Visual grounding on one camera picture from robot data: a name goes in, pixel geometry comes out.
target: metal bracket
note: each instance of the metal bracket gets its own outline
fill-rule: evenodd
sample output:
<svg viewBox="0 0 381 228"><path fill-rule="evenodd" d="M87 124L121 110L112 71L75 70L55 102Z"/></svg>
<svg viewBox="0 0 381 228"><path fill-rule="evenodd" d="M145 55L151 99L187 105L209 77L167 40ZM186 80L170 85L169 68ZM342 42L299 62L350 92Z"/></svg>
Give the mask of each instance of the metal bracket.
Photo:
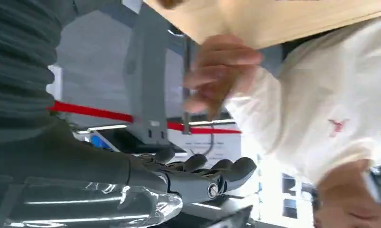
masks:
<svg viewBox="0 0 381 228"><path fill-rule="evenodd" d="M184 77L186 74L190 71L190 65L192 61L192 40L190 37L186 36L184 37L184 53L183 53L183 68L184 68ZM182 88L182 96L183 96L183 102L190 97L190 89L188 88ZM190 113L184 111L183 112L183 134L191 134L190 132Z"/></svg>
<svg viewBox="0 0 381 228"><path fill-rule="evenodd" d="M165 63L169 23L143 4L124 64L134 123L128 131L147 145L169 145L165 111Z"/></svg>

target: human finger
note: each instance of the human finger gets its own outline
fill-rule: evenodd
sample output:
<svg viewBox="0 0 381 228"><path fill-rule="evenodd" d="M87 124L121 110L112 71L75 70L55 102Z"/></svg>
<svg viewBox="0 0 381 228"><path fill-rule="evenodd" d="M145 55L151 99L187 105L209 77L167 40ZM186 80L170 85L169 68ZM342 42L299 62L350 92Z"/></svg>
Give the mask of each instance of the human finger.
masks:
<svg viewBox="0 0 381 228"><path fill-rule="evenodd" d="M195 69L185 76L183 86L189 89L196 89L201 85L219 80L225 76L226 71L227 67L223 65Z"/></svg>
<svg viewBox="0 0 381 228"><path fill-rule="evenodd" d="M239 43L211 43L199 48L199 53L205 53L210 51L222 51L222 50L235 50L250 48L244 44Z"/></svg>
<svg viewBox="0 0 381 228"><path fill-rule="evenodd" d="M173 9L174 7L183 3L184 0L157 0L157 2L166 9Z"/></svg>
<svg viewBox="0 0 381 228"><path fill-rule="evenodd" d="M254 84L253 81L256 78L258 70L261 69L258 65L245 65L236 68L238 69L238 74L235 75L237 78L229 96L249 91Z"/></svg>
<svg viewBox="0 0 381 228"><path fill-rule="evenodd" d="M257 53L252 48L222 50L204 53L195 61L195 66L200 68L215 65L256 65L259 64L262 60L262 54Z"/></svg>
<svg viewBox="0 0 381 228"><path fill-rule="evenodd" d="M210 36L209 38L207 38L201 45L201 49L205 47L214 46L217 44L244 45L244 41L241 38L231 34L220 34L220 35Z"/></svg>
<svg viewBox="0 0 381 228"><path fill-rule="evenodd" d="M207 99L196 93L185 101L183 108L190 113L199 113L207 108Z"/></svg>

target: wooden board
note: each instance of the wooden board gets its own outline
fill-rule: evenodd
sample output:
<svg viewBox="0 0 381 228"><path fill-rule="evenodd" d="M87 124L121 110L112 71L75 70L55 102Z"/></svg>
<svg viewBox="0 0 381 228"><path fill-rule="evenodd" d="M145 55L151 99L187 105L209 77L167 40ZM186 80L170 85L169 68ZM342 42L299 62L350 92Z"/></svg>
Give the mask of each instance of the wooden board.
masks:
<svg viewBox="0 0 381 228"><path fill-rule="evenodd" d="M230 32L254 48L381 16L381 0L186 0L174 10L145 2L198 43Z"/></svg>

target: reflective surface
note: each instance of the reflective surface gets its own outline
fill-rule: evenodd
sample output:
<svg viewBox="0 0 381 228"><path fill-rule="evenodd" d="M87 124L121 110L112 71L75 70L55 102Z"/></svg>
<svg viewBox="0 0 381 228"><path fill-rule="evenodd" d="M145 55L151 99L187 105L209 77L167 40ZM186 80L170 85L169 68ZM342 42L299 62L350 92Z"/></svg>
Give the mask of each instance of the reflective surface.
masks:
<svg viewBox="0 0 381 228"><path fill-rule="evenodd" d="M235 214L229 215L212 224L206 226L205 228L243 228L247 226L249 216L251 214L252 206L241 209Z"/></svg>
<svg viewBox="0 0 381 228"><path fill-rule="evenodd" d="M0 227L147 227L176 216L182 200L144 187L0 178Z"/></svg>

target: red stripe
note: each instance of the red stripe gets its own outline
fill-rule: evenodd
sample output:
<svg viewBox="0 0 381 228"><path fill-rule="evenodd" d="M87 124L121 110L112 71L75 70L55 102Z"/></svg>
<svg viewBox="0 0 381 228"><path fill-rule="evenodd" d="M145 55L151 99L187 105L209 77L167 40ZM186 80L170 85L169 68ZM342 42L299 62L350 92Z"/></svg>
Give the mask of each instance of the red stripe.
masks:
<svg viewBox="0 0 381 228"><path fill-rule="evenodd" d="M58 111L58 112L66 112L66 113L74 113L74 114L82 114L89 115L100 118L107 118L113 120L122 120L129 123L133 122L133 116L124 113L111 112L107 110L97 109L97 108L89 108L85 106L80 106L76 104L67 104L59 101L55 101L55 105L49 108L50 111ZM180 123L172 123L167 122L168 129L183 131L183 124ZM240 131L236 130L226 130L226 129L211 129L211 128L194 128L190 129L190 132L193 134L239 134Z"/></svg>

